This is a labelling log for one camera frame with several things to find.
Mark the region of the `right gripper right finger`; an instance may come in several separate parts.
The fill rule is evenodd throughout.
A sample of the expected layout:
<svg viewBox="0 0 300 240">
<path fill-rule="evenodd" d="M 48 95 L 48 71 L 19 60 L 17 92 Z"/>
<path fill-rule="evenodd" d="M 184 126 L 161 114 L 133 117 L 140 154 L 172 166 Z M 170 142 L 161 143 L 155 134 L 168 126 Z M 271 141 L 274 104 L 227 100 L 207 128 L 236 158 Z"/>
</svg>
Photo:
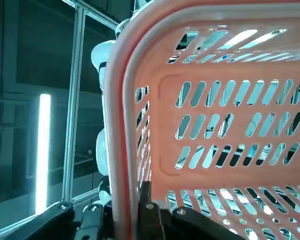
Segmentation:
<svg viewBox="0 0 300 240">
<path fill-rule="evenodd" d="M 243 237 L 193 210 L 181 206 L 170 212 L 151 198 L 152 184 L 142 183 L 138 202 L 139 240 L 242 240 Z"/>
</svg>

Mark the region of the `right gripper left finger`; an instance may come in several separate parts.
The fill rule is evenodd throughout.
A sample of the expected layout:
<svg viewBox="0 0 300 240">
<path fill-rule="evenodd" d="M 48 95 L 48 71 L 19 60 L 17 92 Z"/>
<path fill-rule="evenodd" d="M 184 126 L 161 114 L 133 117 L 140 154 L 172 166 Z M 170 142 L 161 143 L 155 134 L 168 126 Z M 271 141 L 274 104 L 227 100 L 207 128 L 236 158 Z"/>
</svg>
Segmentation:
<svg viewBox="0 0 300 240">
<path fill-rule="evenodd" d="M 71 202 L 57 202 L 31 219 L 0 230 L 0 240 L 113 240 L 111 208 L 93 203 L 81 212 Z"/>
</svg>

